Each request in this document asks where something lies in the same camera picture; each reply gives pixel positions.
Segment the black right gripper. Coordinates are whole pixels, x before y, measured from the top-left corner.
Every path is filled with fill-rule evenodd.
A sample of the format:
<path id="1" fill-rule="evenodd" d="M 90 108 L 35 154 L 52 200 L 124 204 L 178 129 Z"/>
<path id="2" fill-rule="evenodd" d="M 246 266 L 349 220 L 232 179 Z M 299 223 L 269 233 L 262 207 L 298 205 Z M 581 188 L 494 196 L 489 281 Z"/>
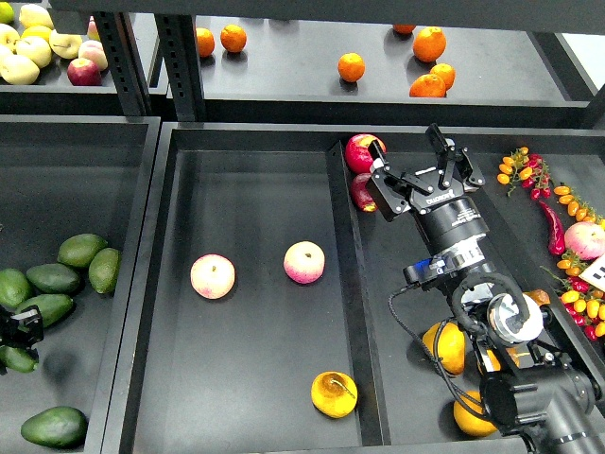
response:
<path id="1" fill-rule="evenodd" d="M 436 123 L 425 134 L 437 156 L 437 168 L 414 174 L 391 171 L 379 141 L 371 141 L 371 177 L 366 189 L 386 221 L 393 221 L 412 208 L 424 244 L 431 255 L 441 253 L 460 241 L 483 237 L 489 232 L 470 192 L 481 188 L 486 179 L 466 147 L 458 148 L 446 138 Z"/>

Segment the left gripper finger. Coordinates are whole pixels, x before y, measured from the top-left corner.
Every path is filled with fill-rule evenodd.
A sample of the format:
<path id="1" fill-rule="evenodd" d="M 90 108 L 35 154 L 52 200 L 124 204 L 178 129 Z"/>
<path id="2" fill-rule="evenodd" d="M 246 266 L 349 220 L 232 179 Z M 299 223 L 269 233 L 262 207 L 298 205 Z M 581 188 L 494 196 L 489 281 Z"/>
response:
<path id="1" fill-rule="evenodd" d="M 24 350 L 43 340 L 43 317 L 37 306 L 20 313 L 1 307 L 1 345 Z"/>

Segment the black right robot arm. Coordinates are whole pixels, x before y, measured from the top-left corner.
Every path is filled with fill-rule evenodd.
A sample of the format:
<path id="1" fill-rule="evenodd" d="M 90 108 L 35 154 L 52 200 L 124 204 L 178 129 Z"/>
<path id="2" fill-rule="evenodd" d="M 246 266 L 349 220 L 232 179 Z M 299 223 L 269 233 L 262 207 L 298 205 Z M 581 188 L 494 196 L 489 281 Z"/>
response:
<path id="1" fill-rule="evenodd" d="M 604 388 L 596 374 L 572 365 L 547 343 L 555 316 L 499 273 L 480 243 L 489 229 L 472 193 L 484 177 L 466 148 L 426 130 L 436 163 L 416 172 L 395 170 L 378 140 L 369 144 L 366 187 L 386 220 L 410 213 L 428 257 L 406 267 L 406 289 L 437 289 L 451 319 L 472 344 L 481 373 L 478 397 L 457 385 L 449 390 L 474 417 L 504 436 L 521 437 L 530 453 L 600 453 L 603 440 L 590 413 Z"/>

